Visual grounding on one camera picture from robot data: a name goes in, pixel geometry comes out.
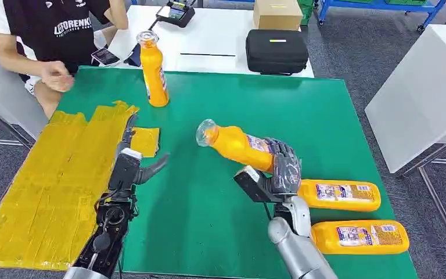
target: robotic hand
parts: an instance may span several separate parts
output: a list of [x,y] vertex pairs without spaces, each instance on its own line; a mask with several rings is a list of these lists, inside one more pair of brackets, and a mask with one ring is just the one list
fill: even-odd
[[291,147],[276,139],[266,139],[274,152],[273,176],[245,166],[233,179],[254,202],[273,202],[268,236],[278,249],[292,279],[337,279],[329,263],[311,239],[308,205],[297,196],[300,161]]
[[117,145],[108,192],[102,194],[93,206],[98,227],[64,279],[108,279],[112,276],[128,222],[138,215],[133,184],[147,182],[167,163],[168,155],[164,155],[151,166],[139,166],[142,156],[130,148],[135,120],[136,114],[127,121],[122,140]]

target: orange bottle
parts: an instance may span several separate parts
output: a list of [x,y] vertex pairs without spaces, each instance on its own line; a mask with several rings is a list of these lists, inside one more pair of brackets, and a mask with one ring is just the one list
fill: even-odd
[[405,228],[393,220],[321,222],[312,226],[311,235],[324,254],[397,254],[409,248]]
[[298,196],[312,208],[360,212],[380,207],[380,191],[374,183],[348,180],[302,179]]
[[271,147],[265,140],[245,134],[239,127],[220,127],[206,119],[197,128],[196,141],[199,146],[213,147],[227,159],[261,171],[272,171]]
[[163,54],[156,46],[158,36],[153,31],[143,31],[137,36],[141,45],[141,65],[145,77],[148,102],[155,107],[168,104],[168,91],[165,74],[161,68]]

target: person's hand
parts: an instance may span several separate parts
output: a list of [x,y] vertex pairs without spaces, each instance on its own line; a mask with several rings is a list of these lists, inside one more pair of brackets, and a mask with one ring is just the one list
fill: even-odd
[[73,76],[61,61],[42,62],[42,81],[51,89],[66,92],[73,86]]
[[273,151],[273,194],[296,194],[301,181],[301,162],[288,144],[274,138],[266,138]]

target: green table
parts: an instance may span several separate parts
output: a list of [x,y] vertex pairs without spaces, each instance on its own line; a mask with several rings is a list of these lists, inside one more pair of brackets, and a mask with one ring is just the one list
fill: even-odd
[[[158,154],[169,152],[169,165],[137,189],[141,212],[126,237],[125,271],[289,278],[267,238],[262,204],[232,179],[242,166],[196,144],[197,126],[207,118],[287,142],[303,160],[304,178],[379,186],[379,210],[311,209],[313,223],[395,218],[343,80],[174,72],[167,84],[170,103],[153,108],[141,71],[81,69],[58,107],[88,119],[96,106],[120,99],[140,108],[137,126],[161,129]],[[326,258],[339,278],[416,278],[407,252]]]

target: green bin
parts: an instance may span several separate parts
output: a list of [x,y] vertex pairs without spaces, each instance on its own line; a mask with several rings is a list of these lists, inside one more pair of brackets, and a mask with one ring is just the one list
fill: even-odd
[[423,6],[427,0],[385,0],[387,4]]
[[305,6],[300,5],[301,13],[303,14],[303,17],[301,18],[300,25],[308,25],[308,20],[310,19],[310,16],[312,15],[312,11],[314,10],[313,6]]
[[300,6],[300,8],[302,6],[313,6],[314,5],[314,0],[297,0],[298,1],[298,5]]

